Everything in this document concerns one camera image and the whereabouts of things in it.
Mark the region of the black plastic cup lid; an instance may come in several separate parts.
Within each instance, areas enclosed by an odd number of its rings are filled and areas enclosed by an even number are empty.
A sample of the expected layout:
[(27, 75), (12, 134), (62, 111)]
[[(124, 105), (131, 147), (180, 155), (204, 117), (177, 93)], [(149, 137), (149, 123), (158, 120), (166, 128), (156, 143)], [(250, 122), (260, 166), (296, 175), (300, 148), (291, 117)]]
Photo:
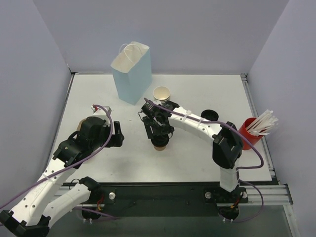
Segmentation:
[(153, 139), (151, 139), (151, 143), (155, 146), (155, 147), (165, 147), (169, 142), (169, 137), (166, 136), (155, 136)]

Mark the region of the brown paper coffee cup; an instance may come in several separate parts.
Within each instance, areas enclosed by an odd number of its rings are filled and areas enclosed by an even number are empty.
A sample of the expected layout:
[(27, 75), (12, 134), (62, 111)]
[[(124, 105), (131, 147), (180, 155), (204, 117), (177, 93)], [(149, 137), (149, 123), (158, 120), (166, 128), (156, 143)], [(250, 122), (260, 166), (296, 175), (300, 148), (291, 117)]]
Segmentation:
[(157, 151), (163, 151), (165, 150), (166, 146), (155, 146), (154, 145), (154, 149), (157, 150)]

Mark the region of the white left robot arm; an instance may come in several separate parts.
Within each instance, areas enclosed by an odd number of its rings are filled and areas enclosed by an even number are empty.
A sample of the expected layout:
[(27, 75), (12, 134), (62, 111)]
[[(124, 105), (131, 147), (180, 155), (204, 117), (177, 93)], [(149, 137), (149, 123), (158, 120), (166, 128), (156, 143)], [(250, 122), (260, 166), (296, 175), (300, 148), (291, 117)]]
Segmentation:
[(0, 222), (17, 237), (45, 237), (50, 228), (77, 205), (94, 203), (104, 197), (101, 185), (84, 177), (65, 194), (56, 192), (77, 169), (79, 161), (102, 145), (121, 147), (124, 141), (120, 122), (87, 117), (79, 130), (61, 142), (41, 176), (44, 182), (33, 187), (11, 210), (0, 213)]

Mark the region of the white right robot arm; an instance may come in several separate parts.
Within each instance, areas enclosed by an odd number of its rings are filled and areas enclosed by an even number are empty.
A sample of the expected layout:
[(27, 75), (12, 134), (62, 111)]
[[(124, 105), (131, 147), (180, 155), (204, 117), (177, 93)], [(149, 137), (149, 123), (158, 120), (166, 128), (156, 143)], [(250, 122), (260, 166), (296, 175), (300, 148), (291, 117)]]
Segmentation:
[(212, 146), (213, 161), (220, 167), (219, 197), (231, 201), (236, 197), (239, 174), (238, 159), (242, 153), (242, 140), (232, 129), (235, 125), (213, 123), (184, 109), (177, 103), (145, 102), (141, 118), (148, 139), (156, 148), (165, 148), (176, 128), (197, 136)]

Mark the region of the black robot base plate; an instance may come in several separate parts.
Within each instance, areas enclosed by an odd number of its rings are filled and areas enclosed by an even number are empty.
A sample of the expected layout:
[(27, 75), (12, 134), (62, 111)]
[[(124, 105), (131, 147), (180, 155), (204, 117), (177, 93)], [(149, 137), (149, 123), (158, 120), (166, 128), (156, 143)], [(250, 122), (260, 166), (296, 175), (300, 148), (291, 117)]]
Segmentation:
[(245, 188), (228, 192), (218, 182), (101, 183), (82, 205), (114, 217), (211, 217), (226, 213), (236, 218), (248, 203)]

